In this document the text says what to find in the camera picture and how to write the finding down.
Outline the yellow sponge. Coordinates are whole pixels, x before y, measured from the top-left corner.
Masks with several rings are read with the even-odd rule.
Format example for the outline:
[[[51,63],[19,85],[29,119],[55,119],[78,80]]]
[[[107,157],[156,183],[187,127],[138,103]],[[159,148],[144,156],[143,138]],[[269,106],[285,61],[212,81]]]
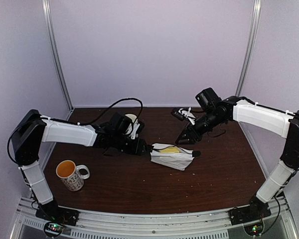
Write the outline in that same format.
[[[169,146],[167,148],[159,149],[160,153],[181,153],[180,149],[176,146]]]

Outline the white paper bag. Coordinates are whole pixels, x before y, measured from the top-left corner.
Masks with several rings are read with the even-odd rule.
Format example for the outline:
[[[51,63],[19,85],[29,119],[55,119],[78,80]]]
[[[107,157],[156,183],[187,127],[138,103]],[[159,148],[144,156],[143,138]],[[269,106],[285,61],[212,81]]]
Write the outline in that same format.
[[[172,144],[154,143],[153,149],[150,153],[151,162],[160,164],[172,169],[184,171],[189,166],[194,157],[192,157],[192,150],[188,150]],[[181,153],[160,153],[158,150],[167,148],[169,146],[176,146],[180,149]]]

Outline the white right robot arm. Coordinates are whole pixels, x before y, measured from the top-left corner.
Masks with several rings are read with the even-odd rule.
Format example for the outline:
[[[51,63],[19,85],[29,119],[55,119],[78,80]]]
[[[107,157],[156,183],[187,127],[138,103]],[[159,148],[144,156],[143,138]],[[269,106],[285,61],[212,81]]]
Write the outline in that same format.
[[[175,143],[195,144],[203,135],[230,121],[245,127],[250,145],[262,167],[267,170],[265,182],[252,196],[246,208],[249,219],[257,219],[266,204],[278,195],[299,170],[299,111],[264,106],[243,96],[220,98],[212,88],[196,95],[202,116],[190,107],[172,110],[172,115],[187,121]]]

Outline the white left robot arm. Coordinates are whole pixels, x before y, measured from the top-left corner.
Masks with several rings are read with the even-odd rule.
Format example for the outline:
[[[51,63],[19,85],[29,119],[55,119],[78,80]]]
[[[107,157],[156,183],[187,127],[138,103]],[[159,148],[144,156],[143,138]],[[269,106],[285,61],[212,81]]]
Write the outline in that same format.
[[[118,151],[143,156],[153,147],[139,137],[145,127],[138,118],[114,113],[108,122],[100,125],[73,123],[41,115],[30,110],[7,140],[7,154],[18,165],[30,190],[37,199],[39,209],[51,221],[57,221],[62,211],[47,184],[39,165],[39,150],[44,142],[77,144],[94,148],[115,148]]]

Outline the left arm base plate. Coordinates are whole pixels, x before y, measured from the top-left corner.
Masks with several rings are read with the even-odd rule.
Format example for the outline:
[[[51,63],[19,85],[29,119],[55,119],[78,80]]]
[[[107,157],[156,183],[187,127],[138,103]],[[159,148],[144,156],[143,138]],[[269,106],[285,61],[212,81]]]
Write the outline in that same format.
[[[37,218],[62,225],[76,226],[79,217],[79,211],[62,208],[59,206],[39,205],[35,216]]]

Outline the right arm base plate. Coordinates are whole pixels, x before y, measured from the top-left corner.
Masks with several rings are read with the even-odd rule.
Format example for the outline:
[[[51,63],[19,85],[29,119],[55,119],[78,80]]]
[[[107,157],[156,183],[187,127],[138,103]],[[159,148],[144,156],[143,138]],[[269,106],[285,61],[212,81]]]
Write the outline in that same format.
[[[268,207],[257,210],[254,206],[234,207],[228,211],[231,225],[245,224],[269,217],[272,213]]]

